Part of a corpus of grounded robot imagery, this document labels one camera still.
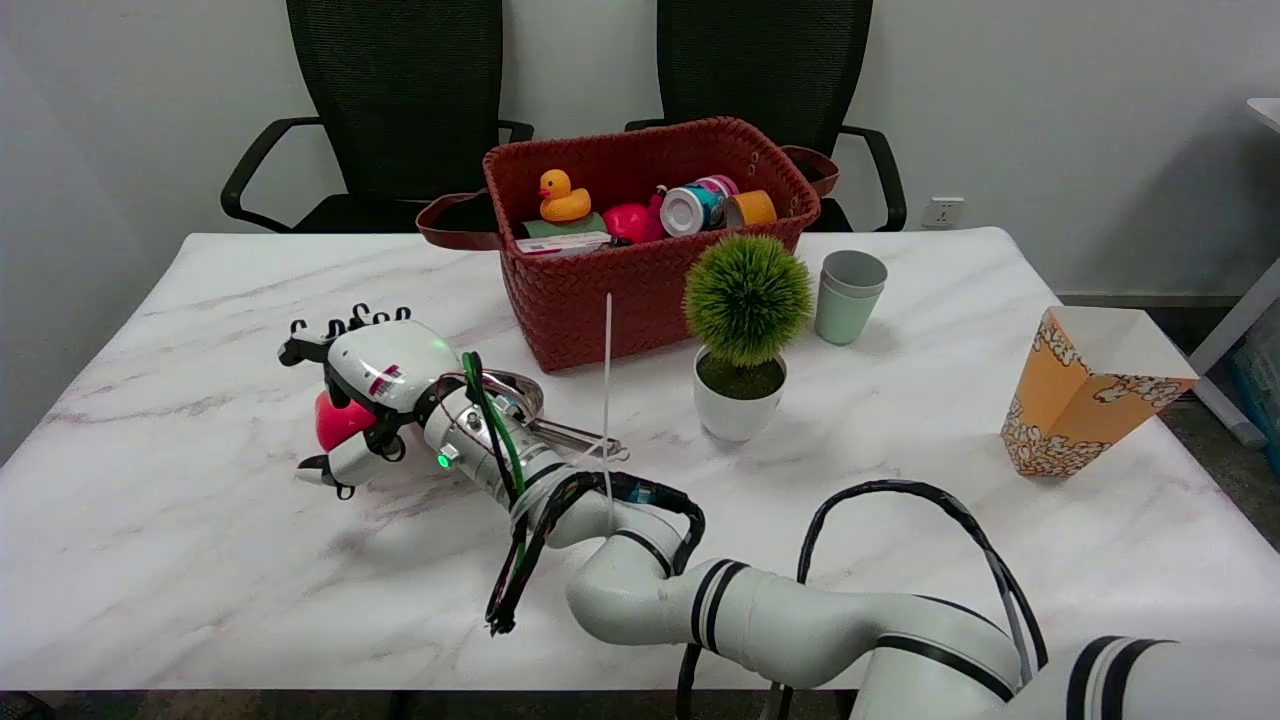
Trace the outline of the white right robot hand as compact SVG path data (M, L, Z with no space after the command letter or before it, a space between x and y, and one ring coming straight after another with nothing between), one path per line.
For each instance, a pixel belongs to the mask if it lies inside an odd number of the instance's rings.
M461 370L461 361L407 307L371 313L364 304L348 322L333 319L326 333L306 322L291 324L276 351L283 366L316 363L324 391L315 404L323 454L302 460L294 475L335 491L340 500L367 484L385 462L404 457L403 427L424 427L438 401L436 382Z

